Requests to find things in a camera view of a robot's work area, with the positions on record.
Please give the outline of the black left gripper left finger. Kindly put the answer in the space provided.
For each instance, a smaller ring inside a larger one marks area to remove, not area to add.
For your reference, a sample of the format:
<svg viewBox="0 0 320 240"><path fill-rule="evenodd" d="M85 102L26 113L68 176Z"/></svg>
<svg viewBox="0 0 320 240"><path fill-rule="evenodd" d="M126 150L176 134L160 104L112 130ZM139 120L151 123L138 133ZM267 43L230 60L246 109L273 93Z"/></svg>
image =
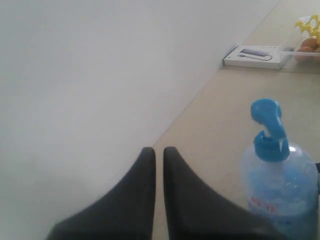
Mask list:
<svg viewBox="0 0 320 240"><path fill-rule="evenodd" d="M102 198L54 225L48 240L150 240L156 201L156 154L144 147Z"/></svg>

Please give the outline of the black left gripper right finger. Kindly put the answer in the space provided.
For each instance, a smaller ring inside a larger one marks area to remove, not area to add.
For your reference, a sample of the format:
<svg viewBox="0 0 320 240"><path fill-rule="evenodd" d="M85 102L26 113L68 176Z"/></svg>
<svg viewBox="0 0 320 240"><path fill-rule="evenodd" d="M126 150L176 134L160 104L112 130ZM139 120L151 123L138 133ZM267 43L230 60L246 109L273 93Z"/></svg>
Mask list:
<svg viewBox="0 0 320 240"><path fill-rule="evenodd" d="M284 240L271 223L209 187L178 149L163 150L163 194L171 240Z"/></svg>

